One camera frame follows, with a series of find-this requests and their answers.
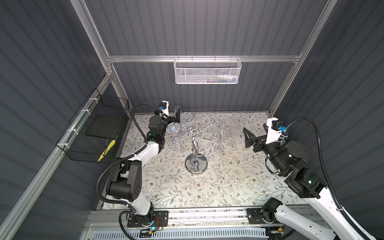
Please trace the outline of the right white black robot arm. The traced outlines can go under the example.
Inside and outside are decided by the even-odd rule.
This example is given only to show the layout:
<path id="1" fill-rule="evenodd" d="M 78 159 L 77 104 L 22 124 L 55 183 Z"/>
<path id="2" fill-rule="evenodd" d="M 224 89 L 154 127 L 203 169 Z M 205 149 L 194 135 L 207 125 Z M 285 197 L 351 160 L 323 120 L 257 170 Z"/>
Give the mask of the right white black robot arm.
<path id="1" fill-rule="evenodd" d="M 298 141 L 288 141 L 288 129 L 299 121 L 308 121 L 315 129 L 320 166 L 324 177 L 307 168 L 309 152 Z M 276 198 L 262 206 L 265 223 L 281 223 L 311 240 L 373 240 L 368 233 L 341 205 L 325 168 L 321 135 L 316 123 L 306 117 L 296 118 L 287 126 L 278 118 L 270 118 L 264 125 L 266 135 L 257 137 L 244 128 L 246 148 L 266 155 L 265 164 L 271 163 L 271 174 L 284 177 L 285 184 L 300 199 L 305 200 L 329 225 L 325 228 L 291 210 Z"/>

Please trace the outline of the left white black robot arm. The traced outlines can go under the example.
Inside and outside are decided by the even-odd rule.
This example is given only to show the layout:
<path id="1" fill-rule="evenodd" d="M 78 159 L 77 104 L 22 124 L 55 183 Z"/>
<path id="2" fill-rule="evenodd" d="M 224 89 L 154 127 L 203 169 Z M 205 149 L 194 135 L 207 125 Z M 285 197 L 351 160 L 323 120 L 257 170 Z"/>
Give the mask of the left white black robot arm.
<path id="1" fill-rule="evenodd" d="M 133 122 L 142 134 L 145 144 L 135 153 L 117 161 L 107 167 L 109 172 L 106 183 L 107 199 L 100 193 L 100 182 L 98 179 L 96 191 L 99 199 L 105 203 L 124 205 L 129 208 L 128 213 L 136 217 L 139 224 L 149 226 L 154 221 L 154 205 L 141 193 L 142 168 L 154 156 L 159 154 L 165 145 L 166 128 L 171 123 L 180 122 L 180 114 L 171 117 L 169 114 L 169 102 L 161 101 L 159 107 L 145 104 L 155 109 L 155 115 L 149 120 L 149 132 L 145 134 L 138 125 L 135 116 L 136 108 L 132 109 Z"/>

